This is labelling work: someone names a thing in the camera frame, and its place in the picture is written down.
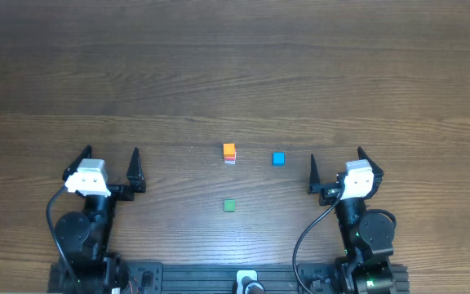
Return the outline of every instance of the wood grain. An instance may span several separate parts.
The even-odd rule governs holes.
[[[86,144],[113,182],[140,147],[111,247],[171,264],[289,263],[309,154],[329,181],[361,145],[412,292],[470,293],[470,2],[0,0],[0,291],[46,290],[44,209]],[[329,217],[299,259],[342,254]]]

